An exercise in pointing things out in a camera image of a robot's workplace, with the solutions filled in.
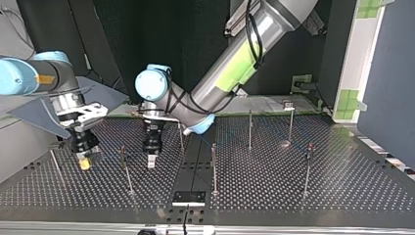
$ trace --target gray floor plate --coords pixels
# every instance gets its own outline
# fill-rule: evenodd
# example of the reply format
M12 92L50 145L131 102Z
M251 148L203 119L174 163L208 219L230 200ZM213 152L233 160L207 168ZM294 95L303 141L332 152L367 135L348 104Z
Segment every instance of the gray floor plate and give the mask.
M107 119L95 128L104 154L93 170L79 170L68 150L57 152L64 180L48 158L29 165L1 185L0 220L415 227L415 184L328 117L295 117L289 147L284 146L289 117L254 117L251 151L248 121L247 117L218 118L203 139L192 135L185 140L184 156L178 129L170 124L156 168L147 169L141 152L142 123ZM211 168L190 166L208 165L213 142L217 196L209 191ZM315 157L304 195L310 142ZM127 194L117 151L121 145L130 157L135 196ZM190 153L199 156L184 165L192 159ZM178 182L183 175L194 177ZM173 208L171 199L179 184L189 184L195 191L205 189L207 205L187 212Z

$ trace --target robotic arm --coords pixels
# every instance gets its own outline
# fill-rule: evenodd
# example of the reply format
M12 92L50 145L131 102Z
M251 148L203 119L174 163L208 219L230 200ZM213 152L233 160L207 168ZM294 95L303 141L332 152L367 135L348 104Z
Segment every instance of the robotic arm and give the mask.
M37 93L46 93L50 97L58 124L71 135L71 150L78 157L80 167L90 168L89 157L98 152L99 144L90 128L107 114L108 109L99 103L85 104L67 55L44 52L30 61L0 60L0 95Z
M256 6L252 7L251 0L248 1L248 13L245 12L247 32L238 33L192 92L186 93L171 81L169 67L148 65L136 78L138 94L183 123L185 134L207 131L214 122L216 106L235 86L245 84L259 68L261 59L258 60L258 55L266 54L286 32L299 27L317 0L259 2L260 7L251 15ZM147 118L147 123L151 124L152 120L156 117Z

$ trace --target green label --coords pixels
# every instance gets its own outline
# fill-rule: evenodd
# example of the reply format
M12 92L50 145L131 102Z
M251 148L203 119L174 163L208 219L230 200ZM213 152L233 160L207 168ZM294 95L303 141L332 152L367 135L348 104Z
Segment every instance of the green label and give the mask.
M353 119L354 111L357 109L358 90L341 90L336 119Z
M358 19L368 19L378 17L382 0L360 0L357 9Z
M257 43L254 45L254 48L258 51L259 47ZM245 84L255 73L254 64L255 59L251 52L250 44L246 41L223 70L215 83L216 87L229 92L238 83Z

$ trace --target metal rod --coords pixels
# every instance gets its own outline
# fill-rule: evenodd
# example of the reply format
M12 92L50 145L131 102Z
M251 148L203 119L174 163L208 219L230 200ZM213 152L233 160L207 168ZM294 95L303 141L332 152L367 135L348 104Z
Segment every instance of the metal rod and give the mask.
M121 149L120 149L119 153L121 154L121 160L124 163L125 172L127 174L129 194L134 194L134 189L132 188L131 176L130 176L129 170L128 170L128 160L127 160L127 156L125 155L125 146L124 145L121 146Z
M130 193L133 194L134 190L132 189L131 176L129 174L127 164L125 164L125 171L127 172L127 178L128 178L128 185L129 185L129 188L130 188Z
M293 134L293 121L294 121L294 110L291 110L291 117L290 117L290 132L288 134L288 141L291 143L291 137Z
M216 144L211 144L211 161L213 163L213 195L217 195L217 181L216 181Z
M305 176L305 184L304 184L304 192L302 195L302 198L305 199L305 197L307 196L307 188L308 188L308 179L310 176L310 160L307 161L307 174Z
M181 123L178 122L178 127L179 127L179 134L180 134L180 147L182 149L182 152L184 152L184 144L183 144L183 131L181 129Z
M53 152L52 149L49 150L49 152L52 155L53 163L55 164L55 167L58 170L58 174L61 176L62 183L64 183L64 186L65 186L66 184L65 184L65 181L64 181L64 176L62 175L61 168L59 167L58 160L56 159L55 153Z
M253 111L250 110L250 149L253 147Z
M307 173L305 175L304 192L303 192L303 195L302 195L303 200L307 196L308 180L309 180L310 170L311 170L311 161L312 161L313 158L314 158L314 145L312 143L309 143L308 147L307 147L307 154L306 154Z

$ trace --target yellow object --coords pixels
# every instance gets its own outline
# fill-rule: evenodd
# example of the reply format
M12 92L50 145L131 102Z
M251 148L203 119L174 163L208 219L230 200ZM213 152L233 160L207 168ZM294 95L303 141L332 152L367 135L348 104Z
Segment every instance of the yellow object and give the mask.
M257 43L254 44L254 49L259 54L259 46ZM255 59L250 48L250 43L247 40L223 70L220 78L215 83L216 87L229 92L238 83L245 84L255 73L254 64Z
M80 166L81 169L87 170L87 169L91 168L92 164L91 164L91 161L89 159L82 159L82 160L79 160L79 166Z
M55 76L52 75L37 75L36 82L40 84L50 85L55 80Z

